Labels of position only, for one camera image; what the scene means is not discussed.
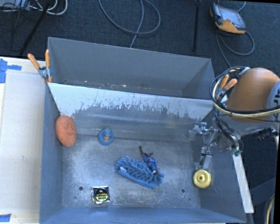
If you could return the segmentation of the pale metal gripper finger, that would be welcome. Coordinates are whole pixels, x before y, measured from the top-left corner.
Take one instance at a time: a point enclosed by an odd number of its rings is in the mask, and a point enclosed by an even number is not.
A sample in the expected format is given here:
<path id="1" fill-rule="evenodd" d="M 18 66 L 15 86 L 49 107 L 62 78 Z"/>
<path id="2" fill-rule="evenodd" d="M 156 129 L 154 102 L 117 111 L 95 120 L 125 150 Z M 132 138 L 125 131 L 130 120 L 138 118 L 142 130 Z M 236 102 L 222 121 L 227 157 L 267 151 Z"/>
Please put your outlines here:
<path id="1" fill-rule="evenodd" d="M 211 146 L 212 146 L 213 142 L 214 142 L 214 140 L 207 141 L 201 149 L 200 162 L 199 162 L 199 165 L 201 168 L 209 167 L 209 163 L 211 161 L 212 154 L 213 154 L 211 152 Z"/>
<path id="2" fill-rule="evenodd" d="M 206 122 L 194 122 L 193 128 L 189 130 L 188 137 L 194 138 L 197 134 L 214 136 L 219 133 L 219 131 L 219 129 L 214 128 L 213 126 L 207 128 Z"/>

